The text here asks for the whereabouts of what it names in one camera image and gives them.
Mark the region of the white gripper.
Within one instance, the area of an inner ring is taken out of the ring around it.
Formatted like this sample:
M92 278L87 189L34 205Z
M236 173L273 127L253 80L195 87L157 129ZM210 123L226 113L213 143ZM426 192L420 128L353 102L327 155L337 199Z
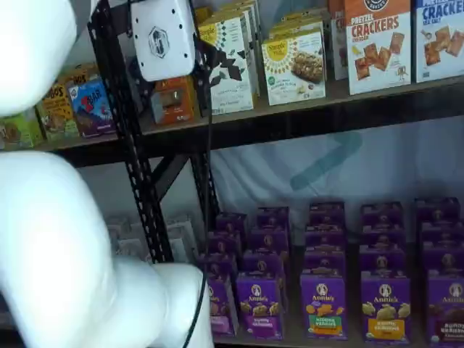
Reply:
M144 80L156 82L193 71L196 28L189 1L132 1L130 14L138 66Z

